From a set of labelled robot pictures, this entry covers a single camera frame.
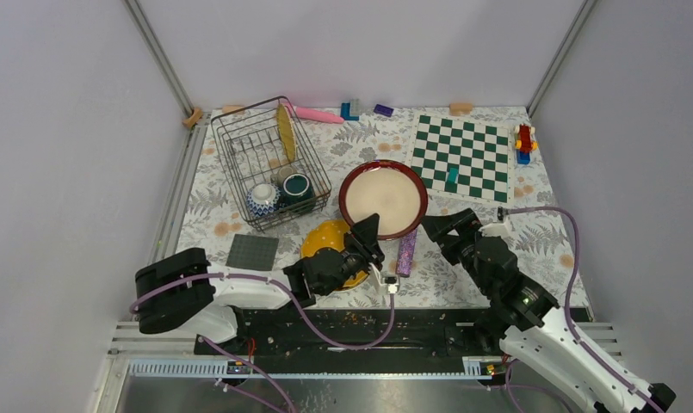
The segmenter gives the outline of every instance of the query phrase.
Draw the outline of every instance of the wire basket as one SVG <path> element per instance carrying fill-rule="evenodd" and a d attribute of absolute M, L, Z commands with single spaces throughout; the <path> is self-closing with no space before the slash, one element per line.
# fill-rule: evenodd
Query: wire basket
<path fill-rule="evenodd" d="M 240 215 L 247 224 L 258 231 L 265 231 L 311 212 L 322 210 L 331 196 L 331 182 L 323 164 L 306 135 L 306 129 L 294 113 L 290 113 L 295 133 L 295 160 L 289 162 L 281 140 L 275 117 L 276 107 L 284 103 L 292 107 L 285 96 L 277 96 L 247 108 L 241 108 L 212 118 L 214 143 L 220 164 L 230 184 Z M 270 182 L 270 177 L 281 166 L 290 165 L 307 176 L 313 187 L 312 199 L 284 206 L 268 215 L 258 217 L 247 207 L 246 197 L 250 189 L 260 183 Z"/>

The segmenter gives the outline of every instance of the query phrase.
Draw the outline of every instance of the floral tablecloth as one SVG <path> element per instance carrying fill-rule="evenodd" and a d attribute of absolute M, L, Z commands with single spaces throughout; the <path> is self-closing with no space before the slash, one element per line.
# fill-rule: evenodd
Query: floral tablecloth
<path fill-rule="evenodd" d="M 336 113 L 335 109 L 325 110 Z M 303 120 L 331 180 L 331 198 L 323 211 L 300 217 L 265 233 L 254 231 L 241 219 L 217 159 L 210 127 L 189 196 L 177 251 L 202 247 L 210 261 L 224 265 L 234 234 L 252 233 L 280 238 L 275 268 L 292 264 L 299 259 L 300 245 L 310 230 L 327 219 L 341 218 L 337 203 L 338 189 L 354 167 L 375 158 L 400 162 L 407 159 L 410 139 L 414 139 L 411 135 L 412 120 L 414 114 L 420 112 L 447 115 L 449 111 L 446 108 L 398 108 L 391 118 L 365 113 L 359 121 L 348 121 L 342 125 Z M 511 128 L 529 123 L 526 110 L 520 107 L 476 108 L 463 118 Z M 541 149 L 531 153 L 530 164 L 516 166 L 515 177 L 514 207 L 554 205 L 554 193 L 541 160 Z M 484 224 L 495 220 L 496 209 L 493 206 L 434 195 L 430 196 L 427 213 L 456 213 L 466 207 L 471 207 Z M 574 258 L 560 217 L 555 213 L 531 213 L 514 215 L 511 219 L 514 234 L 509 246 L 518 256 L 519 268 L 540 282 L 560 302 L 563 301 Z M 398 240 L 381 242 L 386 256 L 385 271 L 395 271 L 398 247 Z M 442 258 L 437 245 L 420 229 L 411 276 L 402 279 L 396 305 L 398 308 L 486 307 L 488 300 L 460 266 L 452 267 Z M 377 294 L 370 283 L 365 282 L 349 291 L 318 297 L 316 306 L 386 307 L 387 300 Z M 572 290 L 572 306 L 589 306 L 581 279 Z"/>

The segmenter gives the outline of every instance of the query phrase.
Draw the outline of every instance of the yellow plate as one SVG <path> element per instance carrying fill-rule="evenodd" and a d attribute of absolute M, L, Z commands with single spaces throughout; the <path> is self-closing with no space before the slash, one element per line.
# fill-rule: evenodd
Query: yellow plate
<path fill-rule="evenodd" d="M 346 224 L 346 221 L 343 219 L 323 222 L 318 228 L 308 232 L 308 235 L 306 235 L 306 240 L 303 241 L 303 245 L 300 247 L 300 258 L 314 256 L 316 251 L 325 247 L 333 248 L 336 251 L 343 250 L 343 235 L 349 232 L 349 230 L 349 224 Z M 346 280 L 343 287 L 338 288 L 336 291 L 343 291 L 356 287 L 363 283 L 367 277 L 368 274 L 362 271 L 357 274 L 356 277 Z"/>

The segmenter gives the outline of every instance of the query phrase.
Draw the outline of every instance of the green and white checkered board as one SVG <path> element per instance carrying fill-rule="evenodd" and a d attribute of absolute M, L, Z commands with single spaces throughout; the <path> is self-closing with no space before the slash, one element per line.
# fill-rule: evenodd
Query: green and white checkered board
<path fill-rule="evenodd" d="M 514 151 L 509 129 L 457 118 L 415 116 L 407 165 L 428 192 L 491 205 L 513 204 Z M 448 182 L 458 169 L 456 183 Z"/>

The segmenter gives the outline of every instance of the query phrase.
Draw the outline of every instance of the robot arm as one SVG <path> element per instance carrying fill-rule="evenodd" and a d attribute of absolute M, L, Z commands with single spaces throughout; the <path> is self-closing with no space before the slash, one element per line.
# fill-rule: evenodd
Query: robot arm
<path fill-rule="evenodd" d="M 275 310 L 291 297 L 279 287 L 261 280 L 227 277 L 229 274 L 256 275 L 276 280 L 286 287 L 301 306 L 316 302 L 315 294 L 328 295 L 361 271 L 373 278 L 387 293 L 396 293 L 396 275 L 380 274 L 384 254 L 377 241 L 379 215 L 374 214 L 351 227 L 343 235 L 344 248 L 322 248 L 312 257 L 302 258 L 283 269 L 262 272 L 210 264 L 203 249 L 193 248 L 156 262 L 136 273 L 138 297 L 188 275 L 222 273 L 220 278 L 196 280 L 151 297 L 138 309 L 139 330 L 158 334 L 174 329 L 226 342 L 238 335 L 244 320 L 235 309 Z"/>
<path fill-rule="evenodd" d="M 503 220 L 503 210 L 498 210 Z M 517 257 L 509 251 L 496 228 L 482 231 L 475 213 L 424 217 L 423 228 L 440 246 L 445 259 L 460 263 L 491 305 L 477 323 L 488 341 L 498 341 L 511 354 L 562 390 L 582 411 L 655 411 L 637 391 L 649 394 L 663 410 L 675 399 L 664 384 L 650 384 L 638 378 L 605 353 L 578 326 L 575 339 L 567 325 L 564 309 L 541 285 L 519 271 Z M 599 360 L 585 347 L 598 354 Z M 608 368 L 634 385 L 628 388 Z"/>

